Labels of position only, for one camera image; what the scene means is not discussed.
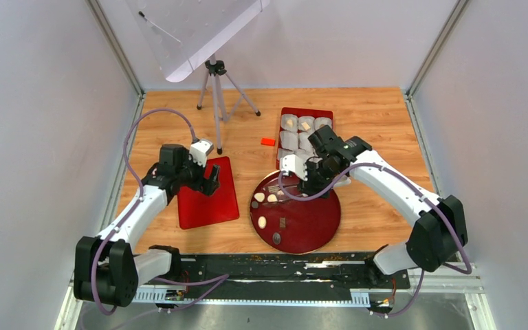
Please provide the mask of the metal tongs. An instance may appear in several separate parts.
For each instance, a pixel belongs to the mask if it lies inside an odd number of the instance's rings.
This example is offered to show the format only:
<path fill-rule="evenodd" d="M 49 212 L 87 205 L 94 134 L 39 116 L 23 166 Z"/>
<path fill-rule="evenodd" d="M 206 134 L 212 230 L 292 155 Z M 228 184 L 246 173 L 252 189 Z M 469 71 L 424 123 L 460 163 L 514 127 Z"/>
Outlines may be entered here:
<path fill-rule="evenodd" d="M 351 179 L 348 176 L 345 176 L 337 182 L 336 186 L 337 187 L 346 186 L 350 183 L 351 183 Z M 292 195 L 299 196 L 299 197 L 309 196 L 309 194 L 307 194 L 306 192 L 302 192 L 298 188 L 298 183 L 285 184 L 284 187 L 285 187 L 285 190 L 289 191 Z M 274 178 L 274 181 L 271 181 L 268 184 L 264 185 L 264 187 L 262 187 L 262 191 L 270 193 L 270 194 L 283 195 L 283 191 L 280 189 L 276 177 Z"/>

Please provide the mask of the white teardrop chocolate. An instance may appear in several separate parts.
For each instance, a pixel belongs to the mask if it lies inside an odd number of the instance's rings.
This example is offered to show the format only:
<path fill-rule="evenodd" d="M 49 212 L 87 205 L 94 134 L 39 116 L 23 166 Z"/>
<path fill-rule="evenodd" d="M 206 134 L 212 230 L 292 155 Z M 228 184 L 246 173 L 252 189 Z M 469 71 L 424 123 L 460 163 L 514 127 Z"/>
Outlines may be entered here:
<path fill-rule="evenodd" d="M 257 192 L 254 194 L 254 199 L 259 203 L 263 202 L 265 198 L 266 198 L 266 195 L 263 192 Z"/>
<path fill-rule="evenodd" d="M 276 194 L 270 194 L 267 196 L 267 202 L 268 203 L 277 203 L 278 202 L 278 197 L 276 196 Z"/>

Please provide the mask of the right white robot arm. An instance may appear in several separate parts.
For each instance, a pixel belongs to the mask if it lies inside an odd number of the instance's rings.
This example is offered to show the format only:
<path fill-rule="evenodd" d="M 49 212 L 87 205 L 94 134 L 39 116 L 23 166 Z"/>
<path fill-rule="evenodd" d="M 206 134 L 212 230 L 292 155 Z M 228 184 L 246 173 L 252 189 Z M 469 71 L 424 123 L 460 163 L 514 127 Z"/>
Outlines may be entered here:
<path fill-rule="evenodd" d="M 461 255 L 465 265 L 454 270 L 471 273 L 464 250 L 468 243 L 464 207 L 457 197 L 440 197 L 422 188 L 358 136 L 344 140 L 330 126 L 322 126 L 308 140 L 312 158 L 287 155 L 280 161 L 282 174 L 292 173 L 299 179 L 300 200 L 316 201 L 339 181 L 356 180 L 387 201 L 412 228 L 406 242 L 386 245 L 374 253 L 365 268 L 369 284 L 382 287 L 402 270 L 434 272 L 455 254 Z"/>

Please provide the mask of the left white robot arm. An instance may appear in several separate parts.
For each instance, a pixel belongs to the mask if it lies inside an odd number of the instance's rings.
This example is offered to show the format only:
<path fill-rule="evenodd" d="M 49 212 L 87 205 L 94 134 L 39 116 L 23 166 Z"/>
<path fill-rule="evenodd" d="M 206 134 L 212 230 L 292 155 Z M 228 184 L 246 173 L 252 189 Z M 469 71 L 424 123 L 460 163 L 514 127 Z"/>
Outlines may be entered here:
<path fill-rule="evenodd" d="M 183 187 L 211 196 L 219 188 L 220 168 L 206 172 L 214 146 L 197 140 L 189 147 L 164 144 L 159 159 L 140 180 L 140 186 L 125 210 L 96 236 L 84 236 L 76 244 L 74 297 L 112 307 L 126 307 L 138 287 L 161 278 L 177 283 L 183 275 L 180 252 L 166 245 L 153 245 L 143 254 L 134 248 L 152 220 Z"/>

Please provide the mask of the red chocolate box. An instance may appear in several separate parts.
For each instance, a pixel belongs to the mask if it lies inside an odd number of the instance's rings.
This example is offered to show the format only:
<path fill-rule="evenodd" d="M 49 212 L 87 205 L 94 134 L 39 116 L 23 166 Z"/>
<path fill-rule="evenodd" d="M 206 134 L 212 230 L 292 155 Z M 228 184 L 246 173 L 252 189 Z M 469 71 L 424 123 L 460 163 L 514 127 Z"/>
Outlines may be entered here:
<path fill-rule="evenodd" d="M 292 120 L 293 126 L 286 125 L 288 119 Z M 303 122 L 309 124 L 310 130 L 303 129 Z M 303 159 L 315 155 L 309 136 L 320 127 L 333 128 L 333 122 L 332 111 L 283 107 L 280 113 L 276 168 L 280 168 L 280 160 L 286 155 L 296 154 Z"/>

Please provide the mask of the white oval chocolate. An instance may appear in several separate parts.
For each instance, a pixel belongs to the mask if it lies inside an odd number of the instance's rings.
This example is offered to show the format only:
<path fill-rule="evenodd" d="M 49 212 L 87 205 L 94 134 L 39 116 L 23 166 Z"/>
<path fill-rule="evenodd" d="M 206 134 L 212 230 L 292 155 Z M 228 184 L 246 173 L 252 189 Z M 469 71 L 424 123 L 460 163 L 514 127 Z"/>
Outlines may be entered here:
<path fill-rule="evenodd" d="M 267 219 L 264 216 L 260 216 L 257 221 L 258 227 L 264 229 L 267 226 Z"/>

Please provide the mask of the dark oval chocolate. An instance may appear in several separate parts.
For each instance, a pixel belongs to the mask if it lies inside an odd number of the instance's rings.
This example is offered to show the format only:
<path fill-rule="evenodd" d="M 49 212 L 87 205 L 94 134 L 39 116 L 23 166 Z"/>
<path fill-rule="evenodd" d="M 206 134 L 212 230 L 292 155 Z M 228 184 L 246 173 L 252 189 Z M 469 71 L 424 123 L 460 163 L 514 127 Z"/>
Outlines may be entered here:
<path fill-rule="evenodd" d="M 279 245 L 281 243 L 281 234 L 279 232 L 273 233 L 272 241 L 274 245 Z"/>

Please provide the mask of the red box lid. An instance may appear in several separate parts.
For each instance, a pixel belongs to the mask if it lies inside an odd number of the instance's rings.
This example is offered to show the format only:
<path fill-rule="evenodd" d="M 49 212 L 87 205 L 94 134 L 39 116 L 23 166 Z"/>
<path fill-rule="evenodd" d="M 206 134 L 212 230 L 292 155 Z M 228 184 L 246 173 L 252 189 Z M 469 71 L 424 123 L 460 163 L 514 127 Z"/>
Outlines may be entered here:
<path fill-rule="evenodd" d="M 207 170 L 219 166 L 220 187 L 212 196 L 183 187 L 177 196 L 178 221 L 183 230 L 233 221 L 239 218 L 234 176 L 228 156 L 208 160 Z"/>

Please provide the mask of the dark red round tray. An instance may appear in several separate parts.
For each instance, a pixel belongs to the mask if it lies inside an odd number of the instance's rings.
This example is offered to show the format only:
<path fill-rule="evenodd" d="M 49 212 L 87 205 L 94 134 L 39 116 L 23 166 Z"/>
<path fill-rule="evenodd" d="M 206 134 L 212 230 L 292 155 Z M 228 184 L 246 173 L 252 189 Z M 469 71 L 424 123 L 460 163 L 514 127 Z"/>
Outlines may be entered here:
<path fill-rule="evenodd" d="M 274 181 L 280 172 L 275 171 L 264 177 L 254 189 L 250 197 L 249 219 L 258 236 L 271 247 L 288 254 L 307 254 L 328 244 L 336 235 L 341 222 L 341 203 L 336 192 L 331 191 L 327 198 L 317 198 L 313 201 L 296 201 L 283 195 L 277 203 L 268 203 L 270 193 L 262 191 L 262 187 Z M 257 209 L 251 207 L 255 193 L 265 193 L 266 198 L 259 203 Z M 260 216 L 267 219 L 264 229 L 258 227 Z M 279 227 L 281 217 L 286 218 L 286 228 Z M 281 243 L 274 245 L 272 235 L 279 232 Z"/>

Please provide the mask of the small orange block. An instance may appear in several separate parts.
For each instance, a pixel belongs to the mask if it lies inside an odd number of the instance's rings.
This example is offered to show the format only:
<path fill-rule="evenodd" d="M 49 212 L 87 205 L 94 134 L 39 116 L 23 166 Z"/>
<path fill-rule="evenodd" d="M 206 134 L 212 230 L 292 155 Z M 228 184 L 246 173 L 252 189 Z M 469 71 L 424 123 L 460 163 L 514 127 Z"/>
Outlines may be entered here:
<path fill-rule="evenodd" d="M 262 137 L 261 138 L 261 145 L 263 146 L 275 146 L 276 140 L 272 138 Z"/>

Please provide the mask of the grey tripod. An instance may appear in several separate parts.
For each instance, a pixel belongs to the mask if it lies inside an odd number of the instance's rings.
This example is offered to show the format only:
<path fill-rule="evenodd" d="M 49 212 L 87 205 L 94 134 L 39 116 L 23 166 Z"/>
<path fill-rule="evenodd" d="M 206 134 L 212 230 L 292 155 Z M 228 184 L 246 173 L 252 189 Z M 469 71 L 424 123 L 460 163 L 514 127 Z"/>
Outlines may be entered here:
<path fill-rule="evenodd" d="M 201 92 L 199 95 L 196 109 L 201 110 L 203 108 L 204 98 L 207 93 L 208 87 L 211 86 L 210 95 L 212 96 L 213 113 L 214 113 L 214 127 L 216 132 L 216 150 L 219 155 L 223 154 L 223 140 L 221 132 L 221 123 L 228 122 L 234 115 L 235 111 L 239 108 L 239 105 L 245 101 L 249 107 L 253 110 L 256 116 L 261 116 L 261 111 L 252 102 L 250 97 L 240 86 L 234 81 L 230 73 L 226 69 L 226 64 L 223 60 L 217 59 L 215 54 L 212 54 L 204 63 L 206 72 L 203 77 L 203 83 L 201 86 Z M 229 80 L 232 86 L 239 92 L 239 98 L 233 105 L 230 111 L 226 109 L 226 102 L 223 97 L 223 88 L 221 85 L 221 77 L 225 77 Z"/>

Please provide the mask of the white reflector board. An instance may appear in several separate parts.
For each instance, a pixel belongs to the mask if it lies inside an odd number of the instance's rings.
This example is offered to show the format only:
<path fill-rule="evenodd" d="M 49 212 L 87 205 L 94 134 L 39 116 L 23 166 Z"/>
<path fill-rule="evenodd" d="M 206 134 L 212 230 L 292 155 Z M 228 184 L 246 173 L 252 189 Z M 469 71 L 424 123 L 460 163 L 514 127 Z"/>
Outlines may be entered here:
<path fill-rule="evenodd" d="M 179 83 L 202 66 L 269 1 L 127 1 L 164 79 Z"/>

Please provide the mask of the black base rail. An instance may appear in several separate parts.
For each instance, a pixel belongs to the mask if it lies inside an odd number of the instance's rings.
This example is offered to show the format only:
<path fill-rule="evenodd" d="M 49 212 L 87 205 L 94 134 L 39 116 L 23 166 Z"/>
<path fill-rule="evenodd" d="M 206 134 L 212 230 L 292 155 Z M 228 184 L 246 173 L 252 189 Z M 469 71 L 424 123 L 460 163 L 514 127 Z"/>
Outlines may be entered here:
<path fill-rule="evenodd" d="M 291 254 L 186 254 L 179 269 L 165 275 L 182 282 L 183 296 L 218 291 L 224 298 L 337 298 L 347 289 L 392 293 L 408 289 L 406 271 L 379 275 L 366 252 Z M 210 279 L 228 278 L 208 293 Z"/>

